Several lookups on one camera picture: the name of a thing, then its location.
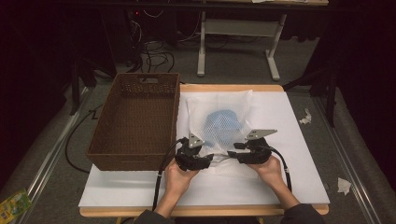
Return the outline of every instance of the person's arm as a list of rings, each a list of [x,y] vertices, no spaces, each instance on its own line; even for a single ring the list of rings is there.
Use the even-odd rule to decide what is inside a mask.
[[[189,188],[190,182],[199,171],[182,171],[175,159],[165,168],[166,189],[154,212],[146,210],[134,224],[164,224],[172,223],[169,217],[177,205],[178,200]]]
[[[267,184],[276,197],[280,205],[285,210],[285,217],[282,224],[322,224],[323,217],[310,204],[301,204],[290,192],[288,186],[282,178],[280,161],[271,156],[263,164],[249,164],[255,170],[260,179]]]

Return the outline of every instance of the crumpled paper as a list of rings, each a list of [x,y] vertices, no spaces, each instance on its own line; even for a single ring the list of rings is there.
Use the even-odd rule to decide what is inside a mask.
[[[311,113],[309,113],[309,110],[307,108],[305,109],[305,114],[306,114],[305,118],[299,120],[300,123],[301,124],[311,123],[312,116],[311,116]]]
[[[338,177],[338,193],[344,193],[344,195],[347,195],[351,186],[351,183],[347,180]]]

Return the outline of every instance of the yellow green package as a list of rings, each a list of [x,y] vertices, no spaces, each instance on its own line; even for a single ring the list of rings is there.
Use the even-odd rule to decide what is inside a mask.
[[[32,202],[27,196],[26,190],[21,189],[0,205],[0,224],[7,224],[15,217],[26,211]]]

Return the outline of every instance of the desk frame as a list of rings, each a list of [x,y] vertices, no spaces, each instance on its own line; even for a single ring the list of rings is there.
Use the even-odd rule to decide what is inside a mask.
[[[192,91],[283,91],[279,85],[180,85],[181,92]],[[327,204],[313,204],[321,214],[329,212]],[[84,217],[138,217],[151,207],[81,207],[79,212]],[[176,206],[172,217],[232,217],[232,216],[277,216],[284,210],[280,204],[274,205],[220,205],[220,206]]]

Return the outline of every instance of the person's right hand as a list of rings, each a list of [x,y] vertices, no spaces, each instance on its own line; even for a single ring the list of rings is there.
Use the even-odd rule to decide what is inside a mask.
[[[255,170],[262,181],[270,187],[276,187],[283,182],[280,161],[274,156],[270,156],[263,164],[248,164],[248,167]]]

